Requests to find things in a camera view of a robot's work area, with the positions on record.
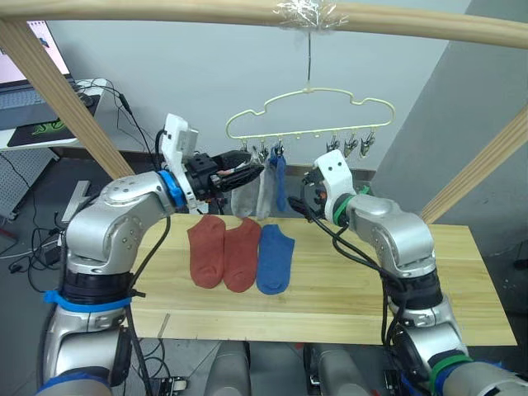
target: wooden frame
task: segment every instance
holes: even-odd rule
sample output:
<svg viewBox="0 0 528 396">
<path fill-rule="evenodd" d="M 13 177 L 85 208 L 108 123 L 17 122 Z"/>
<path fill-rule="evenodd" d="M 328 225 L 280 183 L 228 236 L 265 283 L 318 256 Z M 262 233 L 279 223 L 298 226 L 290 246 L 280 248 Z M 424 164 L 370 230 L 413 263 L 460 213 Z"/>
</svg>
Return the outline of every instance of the wooden frame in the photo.
<svg viewBox="0 0 528 396">
<path fill-rule="evenodd" d="M 121 19 L 284 26 L 285 15 L 277 3 L 278 0 L 3 0 L 0 45 L 108 174 L 123 177 L 132 170 L 38 45 L 25 21 Z M 332 15 L 342 21 L 335 27 L 339 31 L 412 35 L 528 49 L 528 24 L 520 22 L 349 2 L 336 2 Z M 528 136 L 527 119 L 525 107 L 426 205 L 422 212 L 424 220 L 430 223 L 440 218 L 520 148 Z"/>
</svg>

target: laptop screen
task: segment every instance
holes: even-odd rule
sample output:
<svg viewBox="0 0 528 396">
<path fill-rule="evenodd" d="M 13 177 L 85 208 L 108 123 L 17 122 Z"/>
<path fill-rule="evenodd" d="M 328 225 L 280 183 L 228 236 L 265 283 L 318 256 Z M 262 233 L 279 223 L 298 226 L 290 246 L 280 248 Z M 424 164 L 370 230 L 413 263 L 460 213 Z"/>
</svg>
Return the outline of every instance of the laptop screen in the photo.
<svg viewBox="0 0 528 396">
<path fill-rule="evenodd" d="M 60 72 L 66 78 L 71 78 L 72 76 L 69 73 L 68 67 L 55 44 L 55 40 L 53 40 L 53 37 L 51 36 L 50 29 L 48 29 L 46 22 L 28 21 L 27 24 L 30 26 L 37 39 L 39 39 L 50 58 L 55 62 Z M 24 77 L 24 74 L 22 74 L 18 67 L 0 47 L 0 88 L 26 84 L 29 83 L 27 82 L 26 77 Z"/>
</svg>

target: gray wall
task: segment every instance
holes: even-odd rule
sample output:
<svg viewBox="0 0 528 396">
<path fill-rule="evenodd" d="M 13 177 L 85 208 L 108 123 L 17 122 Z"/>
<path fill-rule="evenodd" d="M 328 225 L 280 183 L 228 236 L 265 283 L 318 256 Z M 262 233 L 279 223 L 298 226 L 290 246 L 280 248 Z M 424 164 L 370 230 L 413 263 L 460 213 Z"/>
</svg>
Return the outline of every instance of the gray wall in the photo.
<svg viewBox="0 0 528 396">
<path fill-rule="evenodd" d="M 473 0 L 468 14 L 528 22 L 526 0 Z M 526 104 L 528 51 L 449 43 L 373 179 L 419 213 Z M 526 144 L 437 223 L 467 224 L 484 256 L 528 237 Z"/>
<path fill-rule="evenodd" d="M 469 4 L 469 0 L 364 1 L 458 13 Z M 224 133 L 230 116 L 247 108 L 259 111 L 265 100 L 302 89 L 306 83 L 307 37 L 299 31 L 159 21 L 51 21 L 49 26 L 75 78 L 113 81 L 151 134 L 163 126 L 168 112 L 182 116 L 200 130 L 198 149 L 210 153 L 240 147 Z M 357 99 L 379 97 L 396 106 L 394 123 L 379 130 L 367 158 L 359 159 L 356 150 L 351 166 L 378 167 L 446 45 L 445 40 L 366 33 L 313 36 L 313 87 L 342 88 Z M 238 124 L 233 132 L 370 124 L 387 117 L 388 112 L 376 105 L 351 108 L 344 96 L 317 94 L 277 103 L 266 116 Z M 136 133 L 126 121 L 122 128 Z M 311 164 L 325 153 L 330 138 L 286 139 L 288 162 Z M 138 149 L 129 138 L 118 144 L 120 149 Z"/>
</svg>

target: mouse pad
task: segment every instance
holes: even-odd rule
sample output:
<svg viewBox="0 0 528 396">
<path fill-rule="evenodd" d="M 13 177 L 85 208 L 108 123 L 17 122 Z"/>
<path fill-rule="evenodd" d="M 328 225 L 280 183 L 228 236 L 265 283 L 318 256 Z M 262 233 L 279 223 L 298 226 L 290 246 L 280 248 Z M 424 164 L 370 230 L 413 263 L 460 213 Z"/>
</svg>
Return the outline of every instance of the mouse pad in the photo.
<svg viewBox="0 0 528 396">
<path fill-rule="evenodd" d="M 93 99 L 93 104 L 87 109 L 92 113 L 92 116 L 95 114 L 97 109 L 97 104 L 100 95 L 91 95 Z M 44 143 L 50 142 L 52 140 L 62 140 L 62 139 L 73 139 L 75 136 L 70 132 L 70 130 L 63 124 L 63 121 L 56 120 L 51 122 L 46 122 L 45 124 L 32 124 L 32 125 L 23 125 L 16 128 L 15 133 L 7 143 L 8 147 L 23 146 L 25 144 L 35 144 L 35 143 Z"/>
</svg>

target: laptop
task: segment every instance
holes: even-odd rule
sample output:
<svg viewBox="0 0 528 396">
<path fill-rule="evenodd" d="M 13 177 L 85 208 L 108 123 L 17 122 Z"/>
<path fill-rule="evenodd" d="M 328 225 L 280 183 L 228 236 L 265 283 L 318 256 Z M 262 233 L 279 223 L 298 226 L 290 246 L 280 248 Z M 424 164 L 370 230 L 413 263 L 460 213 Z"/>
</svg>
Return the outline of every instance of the laptop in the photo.
<svg viewBox="0 0 528 396">
<path fill-rule="evenodd" d="M 27 22 L 60 72 L 73 85 L 68 66 L 44 21 Z M 57 115 L 0 48 L 0 130 L 57 120 Z"/>
</svg>

